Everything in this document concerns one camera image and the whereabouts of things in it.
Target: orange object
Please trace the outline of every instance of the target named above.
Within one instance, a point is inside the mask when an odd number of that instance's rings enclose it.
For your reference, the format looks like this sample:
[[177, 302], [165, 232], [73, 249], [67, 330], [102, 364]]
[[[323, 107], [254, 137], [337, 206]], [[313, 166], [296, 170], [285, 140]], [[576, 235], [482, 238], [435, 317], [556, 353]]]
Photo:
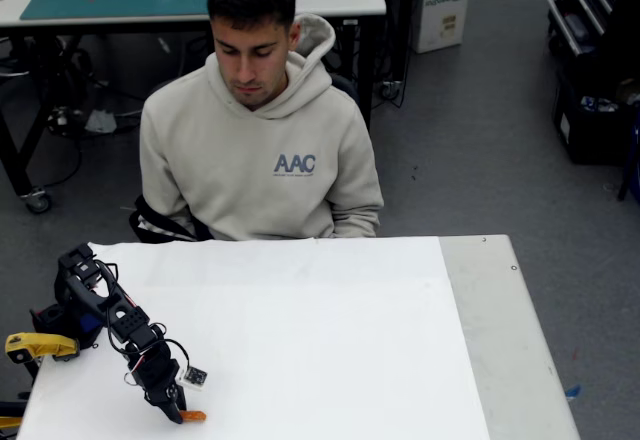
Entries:
[[204, 422], [207, 419], [207, 414], [194, 410], [180, 410], [180, 416], [185, 422]]

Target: white box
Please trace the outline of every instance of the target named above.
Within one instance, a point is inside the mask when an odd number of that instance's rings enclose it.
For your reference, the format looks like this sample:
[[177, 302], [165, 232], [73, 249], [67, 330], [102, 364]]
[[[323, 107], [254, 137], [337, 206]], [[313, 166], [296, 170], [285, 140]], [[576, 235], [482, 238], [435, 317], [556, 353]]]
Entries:
[[417, 53], [462, 43], [468, 0], [419, 0], [413, 18], [412, 47]]

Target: white paper sheet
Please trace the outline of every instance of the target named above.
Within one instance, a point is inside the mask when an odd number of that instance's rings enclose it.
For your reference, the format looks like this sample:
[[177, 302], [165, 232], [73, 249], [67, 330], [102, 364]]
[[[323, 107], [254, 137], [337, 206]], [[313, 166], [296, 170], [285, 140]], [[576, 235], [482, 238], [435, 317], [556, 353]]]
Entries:
[[21, 440], [489, 438], [436, 238], [93, 249], [209, 373], [185, 391], [208, 419], [149, 406], [103, 332], [45, 362]]

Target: gray floor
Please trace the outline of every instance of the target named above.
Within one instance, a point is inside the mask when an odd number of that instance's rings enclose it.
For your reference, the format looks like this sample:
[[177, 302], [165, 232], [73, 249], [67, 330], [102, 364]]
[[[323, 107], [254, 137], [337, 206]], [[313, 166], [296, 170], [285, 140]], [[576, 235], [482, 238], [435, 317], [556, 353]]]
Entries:
[[[385, 105], [373, 117], [387, 202], [381, 233], [509, 234], [563, 384], [583, 388], [571, 403], [582, 438], [637, 438], [640, 207], [615, 200], [619, 168], [573, 165], [558, 140], [546, 26], [544, 0], [471, 0], [461, 47], [412, 58], [404, 106]], [[165, 39], [178, 48], [177, 37]], [[108, 52], [98, 64], [105, 78], [140, 94], [177, 69], [154, 36], [89, 47]], [[24, 130], [35, 108], [29, 82], [0, 95], [12, 127]], [[139, 191], [136, 143], [131, 134], [85, 144], [81, 171], [52, 189], [55, 210], [42, 217], [24, 210], [0, 173], [0, 338], [28, 329], [27, 309], [53, 300], [61, 252], [86, 240], [133, 240], [126, 208]], [[74, 155], [68, 142], [45, 135], [34, 180], [64, 175]], [[4, 359], [0, 378], [3, 399], [28, 387], [23, 370]]]

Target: man's ear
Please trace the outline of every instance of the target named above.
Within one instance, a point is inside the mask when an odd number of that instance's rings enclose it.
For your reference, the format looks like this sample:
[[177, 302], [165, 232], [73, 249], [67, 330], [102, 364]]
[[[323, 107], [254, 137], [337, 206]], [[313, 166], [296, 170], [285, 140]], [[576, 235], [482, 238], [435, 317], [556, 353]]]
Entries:
[[298, 48], [298, 42], [300, 41], [300, 24], [293, 23], [289, 29], [289, 51], [293, 52]]

